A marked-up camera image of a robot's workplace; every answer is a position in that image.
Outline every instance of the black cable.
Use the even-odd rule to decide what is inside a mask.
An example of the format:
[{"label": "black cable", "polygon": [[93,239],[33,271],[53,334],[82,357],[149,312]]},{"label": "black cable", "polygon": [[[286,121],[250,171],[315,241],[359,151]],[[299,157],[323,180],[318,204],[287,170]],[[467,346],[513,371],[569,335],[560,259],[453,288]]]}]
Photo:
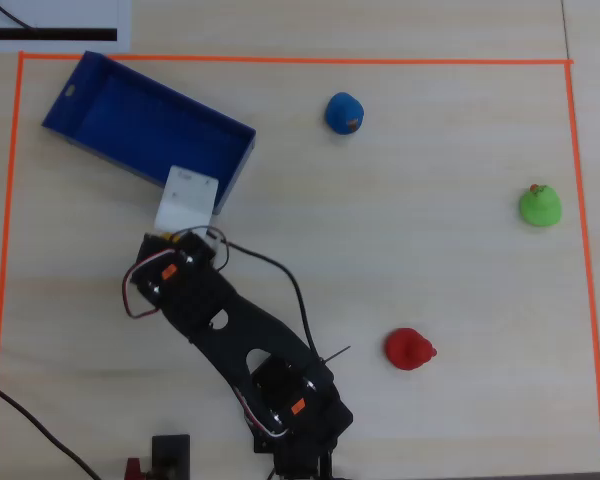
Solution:
[{"label": "black cable", "polygon": [[[210,236],[211,238],[213,238],[214,240],[216,239],[216,236],[212,233],[207,232],[207,235]],[[291,283],[293,284],[293,289],[296,291],[296,296],[298,297],[298,305],[300,307],[300,317],[302,317],[302,326],[304,328],[304,334],[307,337],[307,343],[309,344],[309,348],[311,349],[313,354],[319,359],[320,355],[318,355],[318,350],[316,349],[316,344],[313,342],[313,337],[311,336],[311,328],[309,327],[309,320],[307,319],[307,310],[304,307],[304,300],[302,299],[302,292],[300,291],[300,285],[298,285],[298,281],[296,280],[296,277],[294,277],[293,273],[291,273],[291,270],[289,270],[287,267],[285,267],[283,264],[281,264],[277,260],[274,260],[273,258],[267,257],[266,255],[262,255],[261,253],[258,253],[258,252],[254,252],[253,250],[249,250],[248,248],[241,247],[240,245],[237,245],[233,242],[227,242],[227,245],[230,246],[231,248],[235,248],[236,250],[244,253],[245,255],[259,258],[260,260],[263,260],[275,267],[278,267],[280,270],[282,270],[287,275],[287,277],[289,277],[289,280],[291,280]]]},{"label": "black cable", "polygon": [[342,350],[340,350],[337,353],[334,353],[333,355],[331,355],[329,358],[327,358],[326,360],[323,360],[322,363],[327,363],[330,362],[331,360],[333,360],[334,358],[336,358],[339,355],[342,355],[344,352],[346,352],[347,350],[349,350],[351,348],[351,345],[349,345],[348,347],[344,347]]},{"label": "black cable", "polygon": [[22,20],[20,20],[18,17],[10,14],[7,10],[4,9],[4,7],[2,7],[0,5],[0,11],[2,12],[3,15],[5,15],[6,17],[9,17],[11,20],[13,20],[14,22],[16,22],[18,25],[20,25],[23,28],[26,28],[27,30],[35,30],[35,28],[33,28],[31,25],[24,23]]},{"label": "black cable", "polygon": [[22,415],[24,415],[24,417],[29,420],[31,423],[33,423],[33,426],[36,427],[38,430],[40,430],[40,433],[42,433],[45,437],[47,437],[47,439],[58,449],[60,450],[62,453],[64,453],[67,457],[69,457],[71,460],[73,460],[74,462],[76,462],[78,464],[78,466],[80,468],[82,468],[85,472],[87,472],[87,475],[89,475],[91,478],[93,478],[93,480],[102,480],[98,474],[96,472],[94,472],[91,467],[89,467],[89,465],[87,465],[79,456],[77,456],[75,453],[73,453],[71,450],[69,450],[67,447],[64,446],[64,444],[62,444],[60,442],[60,440],[58,440],[56,437],[54,437],[51,432],[49,432],[49,430],[47,430],[44,425],[42,425],[37,419],[36,417],[34,417],[33,415],[31,415],[22,405],[20,405],[18,402],[16,402],[13,398],[11,398],[9,395],[7,395],[6,393],[4,393],[2,390],[0,390],[0,398],[2,398],[5,402],[7,402],[9,405],[11,405],[13,408],[15,408],[18,412],[20,412]]}]

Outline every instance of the white paper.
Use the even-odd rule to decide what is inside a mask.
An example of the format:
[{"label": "white paper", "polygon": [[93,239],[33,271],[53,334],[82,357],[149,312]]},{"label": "white paper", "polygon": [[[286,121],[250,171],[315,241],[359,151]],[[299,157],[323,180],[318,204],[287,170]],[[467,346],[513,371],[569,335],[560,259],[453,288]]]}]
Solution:
[{"label": "white paper", "polygon": [[[189,227],[209,225],[218,192],[218,180],[177,166],[169,170],[155,228],[177,232]],[[196,230],[204,238],[206,230]]]},{"label": "white paper", "polygon": [[[0,0],[23,22],[38,28],[116,28],[116,42],[0,40],[0,52],[128,52],[131,49],[131,0]],[[0,28],[18,28],[0,12]]]}]

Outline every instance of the table surface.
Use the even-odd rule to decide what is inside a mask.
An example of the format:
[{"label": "table surface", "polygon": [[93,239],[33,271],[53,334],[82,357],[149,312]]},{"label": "table surface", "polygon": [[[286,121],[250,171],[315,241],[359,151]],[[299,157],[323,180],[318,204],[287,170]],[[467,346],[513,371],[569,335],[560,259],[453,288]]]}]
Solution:
[{"label": "table surface", "polygon": [[[600,327],[600,0],[566,0]],[[134,2],[135,53],[565,58],[560,2]],[[121,276],[160,189],[39,124],[74,60],[27,60],[11,198],[0,386],[103,478],[190,433],[192,478],[260,479],[231,391],[163,318],[130,321]],[[600,471],[591,314],[562,65],[292,65],[130,61],[253,126],[257,146],[217,223],[297,275],[314,338],[355,422],[338,475],[398,479]],[[0,264],[16,82],[0,55]],[[366,117],[321,122],[348,91]],[[532,183],[563,219],[525,225]],[[284,276],[232,255],[226,276],[301,334]],[[393,369],[410,326],[438,356]],[[0,480],[83,478],[0,402]]]}]

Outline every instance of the red toy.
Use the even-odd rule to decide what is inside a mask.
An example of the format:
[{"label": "red toy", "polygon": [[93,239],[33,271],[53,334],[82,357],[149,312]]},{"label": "red toy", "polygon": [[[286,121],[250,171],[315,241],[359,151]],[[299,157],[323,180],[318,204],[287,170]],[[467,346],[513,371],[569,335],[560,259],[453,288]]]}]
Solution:
[{"label": "red toy", "polygon": [[431,342],[413,328],[398,328],[391,332],[384,351],[393,366],[401,370],[415,370],[438,353]]}]

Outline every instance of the wire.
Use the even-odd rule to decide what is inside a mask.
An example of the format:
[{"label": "wire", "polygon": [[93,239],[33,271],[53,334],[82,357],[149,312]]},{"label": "wire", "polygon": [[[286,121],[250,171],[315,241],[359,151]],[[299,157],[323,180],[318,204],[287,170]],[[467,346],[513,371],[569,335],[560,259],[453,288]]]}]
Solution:
[{"label": "wire", "polygon": [[[216,238],[212,233],[207,233],[207,235],[213,239]],[[316,349],[316,344],[313,342],[313,336],[311,335],[311,328],[309,327],[309,320],[307,319],[307,310],[304,306],[304,300],[302,298],[302,292],[300,291],[300,285],[298,285],[298,281],[296,280],[296,277],[293,275],[293,273],[291,273],[291,270],[289,270],[282,263],[278,262],[277,260],[274,260],[273,258],[267,257],[266,255],[262,255],[261,253],[258,253],[258,252],[254,252],[253,250],[249,250],[248,248],[241,247],[240,245],[238,245],[236,243],[227,242],[227,245],[230,246],[231,248],[235,248],[236,250],[244,253],[245,255],[249,255],[254,258],[259,258],[260,260],[263,260],[275,267],[278,267],[280,270],[282,270],[287,275],[287,277],[289,277],[289,280],[291,280],[291,283],[293,284],[293,289],[296,291],[296,296],[298,297],[298,305],[300,307],[300,317],[302,318],[302,326],[304,328],[304,334],[307,337],[307,343],[309,344],[309,348],[311,349],[311,352],[313,352],[313,354],[319,359],[320,355],[318,355],[318,350]]]},{"label": "wire", "polygon": [[253,414],[253,412],[249,408],[249,405],[247,404],[247,401],[245,400],[245,398],[240,393],[240,390],[238,390],[236,387],[232,387],[232,388],[233,388],[233,393],[236,394],[236,397],[238,397],[238,401],[242,405],[242,408],[244,408],[245,414],[247,415],[247,417],[249,418],[249,420],[251,420],[251,422],[256,427],[258,427],[259,430],[262,430],[264,433],[266,433],[267,435],[269,435],[271,438],[281,438],[281,437],[284,437],[287,434],[287,432],[289,431],[289,429],[286,429],[284,432],[281,432],[281,433],[273,433],[272,431],[267,430],[267,427],[265,427],[262,423],[260,423],[260,421]]},{"label": "wire", "polygon": [[227,236],[224,234],[224,232],[218,227],[214,227],[213,225],[198,225],[197,227],[183,228],[182,230],[178,230],[177,232],[172,233],[169,237],[169,241],[172,242],[173,239],[176,238],[178,235],[182,235],[183,233],[191,232],[193,230],[199,230],[201,228],[205,228],[207,230],[207,235],[209,235],[214,240],[216,239],[216,236],[213,234],[209,234],[209,230],[216,232],[222,238],[222,243],[224,243],[225,249],[225,260],[224,263],[216,269],[218,272],[221,272],[222,269],[226,267],[229,263],[229,245],[231,245],[231,243],[229,242],[229,240],[227,240]]},{"label": "wire", "polygon": [[9,405],[11,405],[13,408],[15,408],[18,412],[20,412],[22,415],[24,415],[24,417],[29,420],[34,427],[36,427],[40,433],[42,433],[45,437],[47,437],[47,439],[58,449],[60,450],[62,453],[64,453],[67,457],[69,457],[71,460],[73,460],[74,462],[76,462],[78,464],[78,466],[80,468],[82,468],[87,475],[89,475],[91,478],[93,478],[93,480],[102,480],[100,478],[100,476],[98,476],[98,474],[96,472],[94,472],[91,467],[89,467],[89,465],[87,465],[78,455],[76,455],[75,453],[73,453],[71,450],[69,450],[69,448],[67,448],[62,442],[60,442],[60,440],[58,440],[56,437],[54,437],[51,432],[49,432],[49,430],[47,430],[44,425],[42,425],[37,419],[36,417],[34,417],[33,415],[31,415],[27,409],[25,409],[22,405],[20,405],[18,402],[16,402],[13,398],[11,398],[9,395],[7,395],[6,393],[4,393],[2,390],[0,390],[0,398],[2,398],[5,402],[7,402]]},{"label": "wire", "polygon": [[153,315],[154,313],[158,312],[158,310],[159,310],[158,308],[152,308],[151,310],[147,310],[145,312],[137,313],[137,314],[134,314],[131,312],[131,308],[129,307],[129,297],[128,297],[129,281],[131,280],[131,277],[136,272],[136,270],[138,270],[141,267],[144,267],[145,265],[153,262],[157,258],[160,258],[163,255],[166,255],[168,253],[176,253],[176,251],[173,248],[166,248],[154,255],[151,255],[150,257],[145,258],[141,262],[138,262],[135,265],[132,265],[131,268],[129,268],[129,270],[127,270],[127,273],[124,274],[124,277],[122,277],[122,303],[124,304],[124,309],[127,312],[127,315],[129,315],[131,318],[135,318],[135,319],[142,318],[142,317],[146,317],[148,315]]},{"label": "wire", "polygon": [[11,19],[12,21],[16,22],[18,25],[20,25],[23,28],[26,28],[27,30],[35,30],[35,28],[33,28],[31,25],[24,23],[22,20],[20,20],[18,17],[10,14],[7,10],[4,9],[4,7],[2,7],[0,5],[0,11],[2,12],[3,15],[5,15],[6,17],[9,17],[9,19]]},{"label": "wire", "polygon": [[342,355],[344,352],[346,352],[347,350],[349,350],[351,348],[351,345],[349,345],[348,347],[344,347],[342,350],[340,350],[337,353],[334,353],[333,355],[331,355],[329,358],[327,358],[326,360],[323,360],[322,363],[327,363],[330,362],[331,360],[333,360],[334,358],[336,358],[338,355]]}]

